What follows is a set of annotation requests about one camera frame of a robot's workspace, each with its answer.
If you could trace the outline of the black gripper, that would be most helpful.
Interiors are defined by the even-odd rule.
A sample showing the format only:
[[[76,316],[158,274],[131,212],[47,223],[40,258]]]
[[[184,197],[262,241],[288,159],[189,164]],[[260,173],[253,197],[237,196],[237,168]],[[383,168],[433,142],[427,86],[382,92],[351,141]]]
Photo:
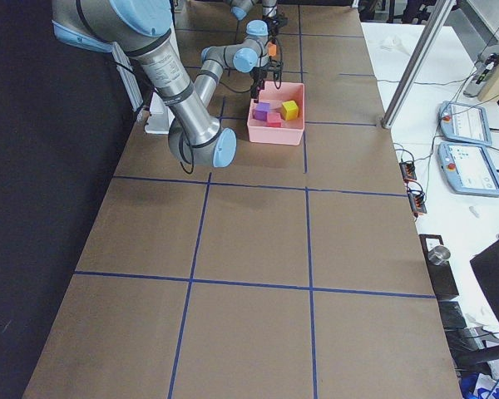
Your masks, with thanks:
[[[281,83],[283,69],[283,62],[276,61],[274,59],[270,59],[263,66],[256,66],[253,68],[253,70],[251,71],[251,76],[254,80],[252,85],[252,100],[254,103],[259,102],[259,94],[265,87],[265,79],[268,76],[268,73],[272,74],[274,83]]]
[[[288,18],[281,12],[273,16],[263,16],[262,20],[266,23],[270,36],[278,36],[279,30],[288,24]]]

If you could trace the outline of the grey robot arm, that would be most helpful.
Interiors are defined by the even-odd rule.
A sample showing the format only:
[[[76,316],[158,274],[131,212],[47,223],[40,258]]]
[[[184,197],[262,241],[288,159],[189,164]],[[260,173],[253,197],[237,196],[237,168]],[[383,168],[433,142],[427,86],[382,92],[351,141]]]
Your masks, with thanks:
[[[275,37],[281,28],[288,25],[288,18],[279,11],[276,0],[225,0],[231,14],[238,20],[244,20],[257,4],[261,5],[261,19],[266,23],[269,35]]]
[[[172,8],[168,1],[54,1],[52,24],[57,39],[94,52],[119,45],[136,60],[154,92],[171,110],[170,152],[182,165],[228,166],[235,157],[237,139],[207,110],[226,69],[249,73],[249,89],[257,99],[269,72],[281,73],[271,46],[286,20],[275,1],[262,3],[262,18],[246,26],[240,44],[207,47],[202,67],[191,79],[172,46]]]

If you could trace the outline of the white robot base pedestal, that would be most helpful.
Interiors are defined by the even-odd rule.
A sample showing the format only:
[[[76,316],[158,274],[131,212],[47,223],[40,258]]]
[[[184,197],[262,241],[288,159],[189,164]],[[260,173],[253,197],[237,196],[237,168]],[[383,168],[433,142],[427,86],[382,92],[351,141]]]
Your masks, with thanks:
[[[146,109],[146,102],[140,92],[137,76],[132,73],[130,59],[115,42],[112,45],[111,54],[113,61],[116,62],[116,69],[120,73],[133,111],[144,111]],[[174,120],[174,115],[165,106],[161,98],[157,94],[153,94],[148,106],[148,116],[139,116],[138,119],[146,123],[146,133],[167,135],[170,124]]]

